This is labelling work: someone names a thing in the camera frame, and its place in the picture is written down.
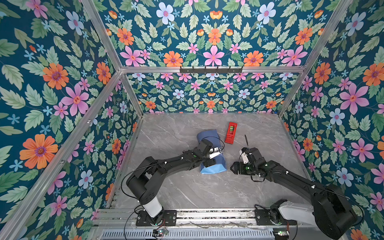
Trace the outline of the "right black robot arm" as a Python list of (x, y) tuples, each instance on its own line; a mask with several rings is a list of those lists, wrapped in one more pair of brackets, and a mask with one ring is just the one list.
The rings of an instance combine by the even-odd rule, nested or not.
[(240, 158), (231, 166), (236, 175), (257, 176), (281, 185), (305, 199), (308, 204), (294, 204), (280, 199), (270, 206), (273, 224), (297, 221), (317, 226), (327, 237), (337, 240), (358, 221), (352, 204), (335, 185), (311, 182), (275, 161), (266, 161), (257, 148), (242, 148)]

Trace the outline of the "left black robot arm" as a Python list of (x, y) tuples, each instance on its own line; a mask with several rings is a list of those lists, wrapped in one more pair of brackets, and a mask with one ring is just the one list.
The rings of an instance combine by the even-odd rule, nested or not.
[(177, 157), (165, 160), (147, 157), (126, 180), (126, 186), (144, 207), (148, 216), (157, 221), (162, 218), (164, 212), (157, 194), (166, 177), (193, 170), (202, 163), (214, 165), (216, 162), (210, 158), (212, 149), (213, 144), (204, 139), (197, 147), (184, 151)]

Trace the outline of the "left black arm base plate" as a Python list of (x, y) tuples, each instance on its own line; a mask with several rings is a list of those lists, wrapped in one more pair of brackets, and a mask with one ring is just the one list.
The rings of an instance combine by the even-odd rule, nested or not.
[(176, 210), (162, 210), (157, 216), (151, 218), (150, 215), (140, 210), (136, 220), (137, 227), (174, 227), (177, 221)]

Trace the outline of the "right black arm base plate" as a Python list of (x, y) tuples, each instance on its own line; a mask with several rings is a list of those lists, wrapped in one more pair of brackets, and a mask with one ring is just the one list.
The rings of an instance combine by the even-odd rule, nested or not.
[(273, 217), (269, 210), (256, 208), (255, 220), (258, 226), (296, 226), (297, 222), (285, 220), (283, 217)]

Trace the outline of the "light blue wrapping paper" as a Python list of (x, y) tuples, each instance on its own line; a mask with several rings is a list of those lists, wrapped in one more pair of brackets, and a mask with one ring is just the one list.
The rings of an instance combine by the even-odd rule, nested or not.
[(212, 143), (209, 151), (209, 163), (201, 164), (201, 174), (213, 175), (227, 171), (226, 160), (223, 156), (225, 143), (220, 139), (217, 130), (202, 131), (197, 134), (197, 140), (199, 143), (203, 140), (208, 140)]

